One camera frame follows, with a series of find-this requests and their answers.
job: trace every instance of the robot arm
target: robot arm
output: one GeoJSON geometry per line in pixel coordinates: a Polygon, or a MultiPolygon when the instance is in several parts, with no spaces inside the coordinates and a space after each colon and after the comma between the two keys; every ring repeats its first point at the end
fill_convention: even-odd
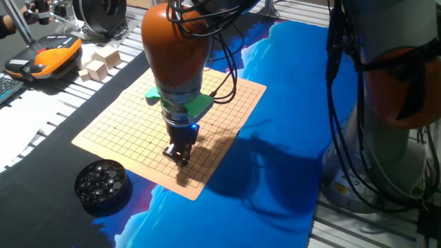
{"type": "Polygon", "coordinates": [[[324,181],[328,183],[324,194],[341,207],[363,213],[421,206],[440,182],[430,128],[431,161],[426,160],[423,144],[409,141],[410,129],[428,126],[441,117],[441,63],[437,57],[441,43],[435,1],[336,0],[327,50],[334,146],[324,159],[324,181]],[[342,51],[352,58],[358,73],[357,108],[344,134],[331,91],[342,51]],[[335,190],[332,182],[341,178],[340,168],[348,178],[346,189],[361,202],[335,190]],[[354,186],[354,181],[361,186],[354,186]],[[367,198],[362,189],[376,197],[367,198]]]}
{"type": "Polygon", "coordinates": [[[190,160],[198,136],[197,122],[214,104],[213,96],[201,94],[212,37],[257,2],[195,0],[182,6],[180,1],[169,0],[144,16],[141,36],[156,83],[146,99],[150,105],[161,104],[170,136],[170,146],[163,155],[179,166],[190,160]]]}
{"type": "Polygon", "coordinates": [[[25,2],[26,8],[28,9],[23,13],[25,19],[38,19],[40,25],[49,24],[50,11],[49,11],[49,3],[46,0],[26,0],[25,2]],[[33,6],[35,10],[38,10],[38,13],[32,11],[33,6]]]}

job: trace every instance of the orange device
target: orange device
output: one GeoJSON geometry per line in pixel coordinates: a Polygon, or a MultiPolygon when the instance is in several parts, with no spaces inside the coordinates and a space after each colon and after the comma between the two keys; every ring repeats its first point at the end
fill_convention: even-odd
{"type": "Polygon", "coordinates": [[[29,81],[59,78],[81,59],[81,40],[73,35],[50,35],[39,39],[8,60],[6,72],[29,81]]]}

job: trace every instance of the wooden block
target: wooden block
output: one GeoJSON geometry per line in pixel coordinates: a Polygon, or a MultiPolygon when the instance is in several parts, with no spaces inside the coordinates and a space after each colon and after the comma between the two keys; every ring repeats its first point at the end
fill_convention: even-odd
{"type": "Polygon", "coordinates": [[[80,78],[83,82],[86,82],[87,80],[90,80],[90,75],[89,72],[87,70],[81,70],[78,72],[78,74],[80,75],[80,78]]]}
{"type": "Polygon", "coordinates": [[[127,5],[150,9],[152,7],[152,2],[143,0],[127,0],[127,5]]]}
{"type": "Polygon", "coordinates": [[[108,74],[105,64],[101,61],[92,61],[86,70],[89,72],[90,78],[98,82],[105,79],[108,74]]]}
{"type": "Polygon", "coordinates": [[[97,50],[95,52],[95,59],[97,61],[103,62],[105,66],[107,66],[108,70],[111,70],[115,68],[115,66],[122,63],[118,50],[110,45],[107,45],[104,48],[97,50]]]}

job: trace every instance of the wooden board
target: wooden board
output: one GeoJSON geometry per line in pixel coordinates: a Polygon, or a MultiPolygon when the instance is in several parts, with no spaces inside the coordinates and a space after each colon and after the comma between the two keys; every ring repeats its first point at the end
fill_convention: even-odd
{"type": "MultiPolygon", "coordinates": [[[[209,94],[226,74],[209,70],[203,76],[203,94],[209,94]]],[[[188,166],[180,168],[162,155],[170,142],[161,106],[149,106],[144,93],[154,87],[149,69],[90,123],[72,143],[102,158],[195,200],[259,102],[266,87],[239,79],[231,103],[214,104],[199,121],[200,129],[188,166]]],[[[232,90],[231,78],[216,96],[232,90]]]]}

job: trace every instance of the white cube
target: white cube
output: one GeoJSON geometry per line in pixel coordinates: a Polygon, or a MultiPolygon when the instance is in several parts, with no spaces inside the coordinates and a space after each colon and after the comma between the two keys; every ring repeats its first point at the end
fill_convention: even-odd
{"type": "Polygon", "coordinates": [[[90,80],[90,75],[87,70],[81,70],[78,72],[78,74],[80,75],[80,78],[83,82],[90,80]]]}
{"type": "Polygon", "coordinates": [[[110,45],[97,50],[94,57],[97,61],[103,62],[108,70],[111,70],[122,63],[118,50],[110,45]]]}
{"type": "Polygon", "coordinates": [[[92,61],[86,66],[86,70],[89,72],[90,78],[101,82],[106,78],[108,72],[105,64],[101,61],[92,61]]]}

